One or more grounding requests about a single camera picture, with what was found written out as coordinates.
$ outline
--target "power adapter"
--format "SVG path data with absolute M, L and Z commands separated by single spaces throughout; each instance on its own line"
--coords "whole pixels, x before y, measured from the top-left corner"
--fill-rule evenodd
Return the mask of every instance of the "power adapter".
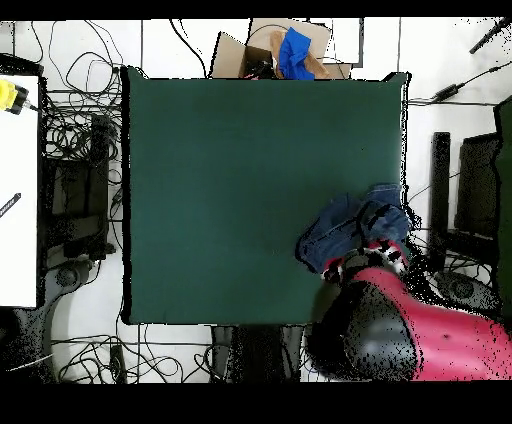
M 439 102 L 442 102 L 443 100 L 446 100 L 446 99 L 449 99 L 450 97 L 455 96 L 459 92 L 459 89 L 461 89 L 465 85 L 466 85 L 465 83 L 452 84 L 446 88 L 443 88 L 441 91 L 438 91 L 434 95 L 433 103 L 439 103 Z

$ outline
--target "cardboard box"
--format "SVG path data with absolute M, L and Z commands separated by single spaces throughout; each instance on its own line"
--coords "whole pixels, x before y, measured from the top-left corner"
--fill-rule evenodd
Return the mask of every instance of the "cardboard box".
M 245 44 L 260 49 L 270 50 L 270 34 L 278 29 L 288 30 L 290 27 L 311 39 L 309 51 L 319 59 L 325 56 L 327 45 L 331 39 L 331 30 L 323 25 L 300 22 L 284 18 L 253 18 L 249 26 L 249 37 Z
M 272 53 L 269 50 L 244 46 L 233 37 L 220 32 L 212 61 L 212 78 L 243 78 L 247 64 L 260 60 L 272 63 Z
M 293 19 L 255 18 L 250 26 L 250 34 L 254 35 L 249 35 L 247 45 L 226 33 L 219 33 L 211 65 L 212 78 L 243 78 L 248 61 L 265 60 L 272 63 L 270 34 L 279 28 L 275 25 L 288 25 L 287 28 L 293 26 L 296 31 L 311 38 L 310 52 L 315 58 L 324 56 L 330 38 L 328 28 Z M 325 77 L 327 79 L 350 77 L 352 69 L 350 64 L 325 64 L 324 66 L 329 72 L 329 75 Z

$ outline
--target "power cord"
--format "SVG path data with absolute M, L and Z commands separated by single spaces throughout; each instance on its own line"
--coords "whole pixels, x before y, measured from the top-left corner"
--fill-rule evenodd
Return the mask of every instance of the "power cord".
M 509 66 L 510 64 L 512 64 L 512 60 L 510 62 L 507 62 L 507 63 L 505 63 L 503 65 L 500 65 L 500 66 L 493 66 L 492 68 L 489 68 L 487 71 L 482 72 L 481 74 L 478 74 L 478 75 L 474 76 L 473 78 L 468 79 L 466 82 L 462 82 L 460 84 L 451 84 L 448 87 L 443 88 L 442 90 L 438 91 L 430 99 L 411 99 L 410 102 L 414 102 L 415 100 L 421 100 L 421 101 L 425 101 L 425 100 L 428 101 L 428 100 L 430 100 L 430 103 L 428 103 L 428 104 L 441 103 L 444 100 L 447 100 L 450 97 L 455 96 L 459 92 L 459 90 L 461 88 L 465 87 L 471 81 L 474 81 L 474 80 L 476 80 L 477 78 L 480 78 L 483 75 L 490 74 L 490 73 L 493 73 L 493 72 L 497 72 L 500 69 L 502 69 L 502 68 L 504 68 L 506 66 Z
M 201 66 L 203 67 L 203 74 L 204 74 L 204 77 L 205 78 L 208 78 L 208 75 L 206 74 L 206 68 L 204 66 L 204 62 L 203 62 L 203 59 L 201 59 L 201 56 L 199 56 L 199 54 L 190 46 L 190 44 L 187 42 L 187 40 L 185 40 L 183 38 L 183 36 L 178 32 L 178 30 L 176 29 L 176 27 L 174 26 L 174 22 L 172 21 L 172 19 L 169 19 L 169 22 L 171 23 L 171 27 L 172 29 L 174 30 L 174 32 L 176 33 L 176 35 L 179 37 L 179 39 L 183 42 L 183 44 L 185 44 L 189 50 L 194 54 L 195 57 L 197 57 L 199 59 L 199 62 L 201 62 Z

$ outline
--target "white table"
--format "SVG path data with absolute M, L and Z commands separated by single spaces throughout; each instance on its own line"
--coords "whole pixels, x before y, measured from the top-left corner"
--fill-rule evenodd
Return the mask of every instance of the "white table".
M 36 76 L 0 75 L 29 91 L 39 102 Z M 21 198 L 0 218 L 0 306 L 36 306 L 38 114 L 0 112 L 0 208 Z

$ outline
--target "yellow object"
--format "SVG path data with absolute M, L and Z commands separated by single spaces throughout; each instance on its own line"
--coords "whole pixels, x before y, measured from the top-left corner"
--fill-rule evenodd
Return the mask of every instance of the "yellow object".
M 18 90 L 12 82 L 0 80 L 0 110 L 10 109 L 17 96 Z

